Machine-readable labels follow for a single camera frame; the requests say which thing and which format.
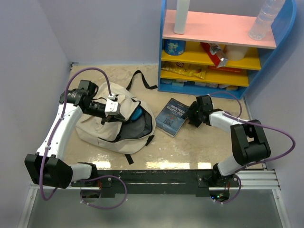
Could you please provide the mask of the beige canvas backpack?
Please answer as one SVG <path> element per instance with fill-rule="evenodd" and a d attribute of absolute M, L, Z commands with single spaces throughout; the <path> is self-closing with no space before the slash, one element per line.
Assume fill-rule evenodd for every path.
<path fill-rule="evenodd" d="M 149 145 L 154 138 L 156 120 L 148 104 L 136 98 L 129 92 L 132 87 L 131 79 L 126 88 L 111 83 L 111 90 L 120 103 L 121 114 L 125 122 L 101 124 L 100 117 L 83 114 L 76 123 L 78 137 L 95 146 L 116 153 L 124 154 L 129 164 L 133 164 L 131 155 Z M 130 116 L 136 108 L 142 108 L 142 116 L 132 122 Z"/>

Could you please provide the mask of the blue pencil case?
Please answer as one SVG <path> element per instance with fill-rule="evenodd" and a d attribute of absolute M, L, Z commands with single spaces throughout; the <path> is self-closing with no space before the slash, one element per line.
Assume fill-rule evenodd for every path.
<path fill-rule="evenodd" d="M 136 108 L 136 110 L 134 111 L 134 113 L 130 116 L 130 120 L 132 122 L 138 120 L 143 114 L 142 108 L 138 107 Z"/>

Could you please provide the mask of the dark blue bottom book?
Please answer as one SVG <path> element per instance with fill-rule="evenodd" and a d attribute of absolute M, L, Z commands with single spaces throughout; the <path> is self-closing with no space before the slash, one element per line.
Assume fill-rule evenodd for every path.
<path fill-rule="evenodd" d="M 186 121 L 188 109 L 189 106 L 171 98 L 156 117 L 156 127 L 174 138 Z"/>

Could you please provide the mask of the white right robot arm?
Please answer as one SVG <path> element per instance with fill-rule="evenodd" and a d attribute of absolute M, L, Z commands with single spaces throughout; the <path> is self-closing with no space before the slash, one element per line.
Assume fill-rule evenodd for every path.
<path fill-rule="evenodd" d="M 215 164 L 210 183 L 221 187 L 238 170 L 254 162 L 269 158 L 270 146 L 258 120 L 247 121 L 215 109 L 209 95 L 198 96 L 186 112 L 189 124 L 219 128 L 231 136 L 232 155 Z"/>

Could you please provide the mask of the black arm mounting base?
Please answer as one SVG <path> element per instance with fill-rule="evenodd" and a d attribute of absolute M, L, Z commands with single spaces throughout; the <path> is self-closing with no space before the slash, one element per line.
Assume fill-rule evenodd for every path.
<path fill-rule="evenodd" d="M 166 194 L 195 195 L 208 197 L 210 191 L 221 191 L 225 187 L 237 188 L 237 177 L 210 183 L 211 169 L 204 170 L 98 170 L 94 178 L 100 180 L 77 181 L 72 187 L 89 189 L 101 186 L 102 196 L 113 197 L 115 194 Z"/>

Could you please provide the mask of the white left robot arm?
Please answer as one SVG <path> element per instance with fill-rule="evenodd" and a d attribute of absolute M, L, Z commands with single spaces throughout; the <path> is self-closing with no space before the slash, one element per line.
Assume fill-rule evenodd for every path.
<path fill-rule="evenodd" d="M 63 162 L 67 143 L 83 114 L 119 120 L 120 104 L 109 92 L 106 102 L 98 102 L 95 83 L 81 80 L 78 88 L 66 90 L 60 96 L 57 116 L 42 145 L 35 154 L 27 154 L 25 165 L 34 184 L 65 189 L 70 183 L 82 180 L 87 186 L 98 182 L 98 174 L 90 163 L 67 165 Z"/>

